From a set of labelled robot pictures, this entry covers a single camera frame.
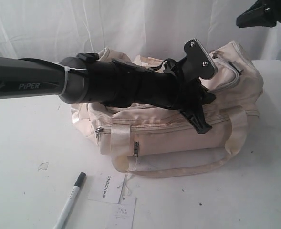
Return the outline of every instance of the bag handle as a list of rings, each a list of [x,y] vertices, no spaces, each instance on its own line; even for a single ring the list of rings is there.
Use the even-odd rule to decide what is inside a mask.
[[[248,131],[248,121],[245,110],[241,106],[227,109],[227,114],[231,121],[231,135],[225,143],[225,149],[227,151],[226,156],[211,164],[185,167],[185,168],[173,168],[157,171],[131,171],[128,170],[127,156],[130,152],[130,125],[113,124],[114,131],[111,131],[111,154],[112,163],[119,172],[129,172],[139,176],[145,177],[177,177],[193,175],[198,173],[204,173],[213,169],[219,168],[232,159],[242,149],[246,140]]]

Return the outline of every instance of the white table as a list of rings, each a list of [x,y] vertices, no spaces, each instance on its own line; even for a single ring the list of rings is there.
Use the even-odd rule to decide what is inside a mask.
[[[281,229],[281,62],[255,64],[265,92],[243,150],[213,172],[128,181],[133,229]],[[38,171],[41,162],[48,170]],[[104,168],[109,158],[73,127],[58,97],[0,100],[0,229],[52,228],[81,171],[89,177],[66,228],[104,229],[111,204],[87,199]]]

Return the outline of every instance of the paper tag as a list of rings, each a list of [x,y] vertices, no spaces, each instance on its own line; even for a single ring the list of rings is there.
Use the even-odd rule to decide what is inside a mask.
[[[132,229],[136,197],[124,197],[112,207],[106,229]]]
[[[88,198],[118,204],[124,179],[124,173],[98,172],[91,184]]]

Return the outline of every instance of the white backdrop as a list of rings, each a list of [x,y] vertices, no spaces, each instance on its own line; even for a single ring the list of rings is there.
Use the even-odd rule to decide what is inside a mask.
[[[236,27],[255,0],[0,0],[0,56],[59,62],[108,46],[160,59],[239,41],[253,59],[281,59],[281,25]]]

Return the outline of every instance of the white pen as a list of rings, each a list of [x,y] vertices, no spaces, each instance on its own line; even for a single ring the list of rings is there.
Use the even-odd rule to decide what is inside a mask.
[[[73,186],[73,189],[64,205],[64,208],[58,218],[58,221],[56,222],[55,226],[53,227],[53,229],[61,229],[71,208],[72,208],[72,205],[74,203],[74,200],[75,200],[75,197],[77,196],[79,190],[80,190],[80,187],[84,181],[86,177],[86,174],[85,173],[80,173],[77,181],[75,182],[74,186]]]

